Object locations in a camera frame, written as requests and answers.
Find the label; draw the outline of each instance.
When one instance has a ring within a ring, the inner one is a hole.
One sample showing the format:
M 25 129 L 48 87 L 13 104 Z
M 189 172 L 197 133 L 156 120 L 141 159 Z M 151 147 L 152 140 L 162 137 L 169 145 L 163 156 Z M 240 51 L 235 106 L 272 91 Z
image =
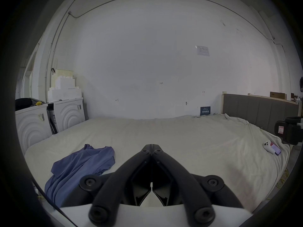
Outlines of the label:
M 283 132 L 284 132 L 284 126 L 279 126 L 278 133 L 283 134 Z
M 209 115 L 209 114 L 210 114 L 210 107 L 201 107 L 200 108 L 200 116 Z
M 208 48 L 205 46 L 196 45 L 198 55 L 207 55 L 209 56 Z
M 55 114 L 53 114 L 53 121 L 54 121 L 54 123 L 57 123 L 57 122 L 56 122 Z
M 44 121 L 44 120 L 45 120 L 45 119 L 44 119 L 44 114 L 42 114 L 42 113 L 41 113 L 41 114 L 39 114 L 39 115 L 38 115 L 38 117 L 39 117 L 39 119 L 41 119 L 42 121 Z

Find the white bedsheet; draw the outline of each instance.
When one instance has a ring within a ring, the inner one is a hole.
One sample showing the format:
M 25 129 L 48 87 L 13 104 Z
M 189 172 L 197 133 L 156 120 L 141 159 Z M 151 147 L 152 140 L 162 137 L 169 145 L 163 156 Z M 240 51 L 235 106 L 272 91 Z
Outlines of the white bedsheet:
M 282 150 L 279 156 L 263 149 L 270 139 Z M 243 206 L 253 211 L 274 188 L 289 157 L 281 140 L 243 119 L 218 114 L 172 119 L 117 119 L 98 117 L 75 125 L 31 146 L 25 160 L 44 188 L 55 161 L 80 150 L 112 146 L 114 172 L 146 144 L 158 144 L 190 173 L 220 176 Z

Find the white foam block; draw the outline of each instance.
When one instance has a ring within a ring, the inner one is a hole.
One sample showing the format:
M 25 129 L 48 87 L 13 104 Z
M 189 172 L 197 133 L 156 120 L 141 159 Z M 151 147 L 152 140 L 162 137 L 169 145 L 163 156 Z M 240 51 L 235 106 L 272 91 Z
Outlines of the white foam block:
M 55 89 L 71 89 L 75 88 L 75 79 L 72 77 L 59 76 L 56 79 Z
M 59 100 L 75 99 L 82 97 L 80 88 L 71 89 L 53 89 L 48 91 L 48 102 L 56 102 Z

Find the white washing machine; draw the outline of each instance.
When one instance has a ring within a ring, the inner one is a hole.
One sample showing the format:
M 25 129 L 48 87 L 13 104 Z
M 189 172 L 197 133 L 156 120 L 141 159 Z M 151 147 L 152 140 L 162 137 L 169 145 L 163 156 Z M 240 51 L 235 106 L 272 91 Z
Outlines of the white washing machine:
M 54 121 L 58 132 L 85 121 L 83 98 L 54 102 Z
M 47 106 L 48 104 L 42 104 L 15 112 L 17 133 L 23 155 L 30 146 L 52 135 Z

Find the wooden bed frame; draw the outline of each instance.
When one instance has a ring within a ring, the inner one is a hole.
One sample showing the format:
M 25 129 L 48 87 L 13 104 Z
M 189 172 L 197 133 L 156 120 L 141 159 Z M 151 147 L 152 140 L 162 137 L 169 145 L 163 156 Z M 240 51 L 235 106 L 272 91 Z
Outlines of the wooden bed frame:
M 222 92 L 221 113 L 245 119 L 272 134 L 275 134 L 274 126 L 277 121 L 301 116 L 301 110 L 302 101 Z

